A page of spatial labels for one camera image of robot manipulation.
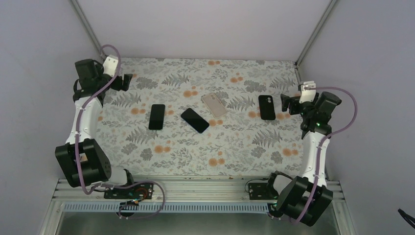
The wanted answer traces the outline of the black phone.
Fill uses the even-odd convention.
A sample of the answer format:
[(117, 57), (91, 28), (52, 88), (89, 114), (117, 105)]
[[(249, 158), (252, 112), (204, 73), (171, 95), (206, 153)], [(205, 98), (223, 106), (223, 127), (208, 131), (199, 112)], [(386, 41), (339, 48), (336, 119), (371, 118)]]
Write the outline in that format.
[(198, 133), (203, 133), (209, 128), (209, 123), (191, 108), (187, 108), (181, 114), (181, 118)]

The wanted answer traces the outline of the black smartphone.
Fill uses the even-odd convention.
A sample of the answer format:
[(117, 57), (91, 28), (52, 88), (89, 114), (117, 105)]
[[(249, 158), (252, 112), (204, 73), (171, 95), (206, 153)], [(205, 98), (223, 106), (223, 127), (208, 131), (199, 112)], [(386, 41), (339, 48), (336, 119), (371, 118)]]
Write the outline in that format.
[(150, 118), (149, 118), (149, 130), (161, 130), (163, 128), (165, 114), (164, 104), (153, 104), (151, 106)]

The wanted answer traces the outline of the black phone case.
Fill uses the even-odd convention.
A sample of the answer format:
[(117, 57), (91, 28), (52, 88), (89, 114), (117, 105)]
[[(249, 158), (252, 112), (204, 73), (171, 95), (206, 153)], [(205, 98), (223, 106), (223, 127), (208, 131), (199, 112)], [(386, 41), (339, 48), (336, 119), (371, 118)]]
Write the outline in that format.
[(275, 120), (276, 114), (274, 109), (273, 98), (271, 95), (258, 96), (260, 117), (262, 120)]

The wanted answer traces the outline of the beige phone case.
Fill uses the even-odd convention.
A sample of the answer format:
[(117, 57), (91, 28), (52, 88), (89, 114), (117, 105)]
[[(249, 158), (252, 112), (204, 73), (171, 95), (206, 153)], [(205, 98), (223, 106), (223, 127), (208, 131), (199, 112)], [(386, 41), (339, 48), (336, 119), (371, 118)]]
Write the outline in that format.
[(227, 113), (225, 106), (215, 93), (208, 93), (202, 96), (202, 101), (215, 118), (219, 118)]

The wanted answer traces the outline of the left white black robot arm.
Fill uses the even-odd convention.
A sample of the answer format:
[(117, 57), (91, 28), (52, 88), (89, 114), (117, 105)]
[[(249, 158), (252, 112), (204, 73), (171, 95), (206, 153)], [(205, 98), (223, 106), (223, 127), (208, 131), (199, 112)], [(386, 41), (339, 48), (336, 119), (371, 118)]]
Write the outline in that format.
[(106, 91), (127, 91), (131, 74), (117, 75), (119, 59), (108, 56), (104, 63), (93, 59), (75, 62), (78, 79), (73, 85), (75, 117), (64, 145), (55, 148), (55, 157), (63, 174), (73, 188), (94, 183), (117, 185), (123, 198), (136, 193), (132, 174), (111, 165), (109, 158), (96, 141), (98, 117), (104, 105)]

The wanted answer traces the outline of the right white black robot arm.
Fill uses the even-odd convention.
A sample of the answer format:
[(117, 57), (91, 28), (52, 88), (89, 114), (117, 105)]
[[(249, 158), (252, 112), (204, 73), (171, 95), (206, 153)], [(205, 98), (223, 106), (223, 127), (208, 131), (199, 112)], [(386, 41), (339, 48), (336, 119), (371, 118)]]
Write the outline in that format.
[[(282, 94), (281, 109), (290, 115), (300, 115), (303, 159), (298, 176), (288, 177), (280, 172), (271, 174), (265, 193), (277, 202), (270, 204), (269, 216), (288, 216), (295, 223), (313, 226), (333, 200), (333, 192), (326, 186), (325, 153), (332, 128), (328, 124), (341, 99), (329, 92), (316, 93), (310, 101), (300, 96)], [(285, 178), (285, 187), (278, 180)]]

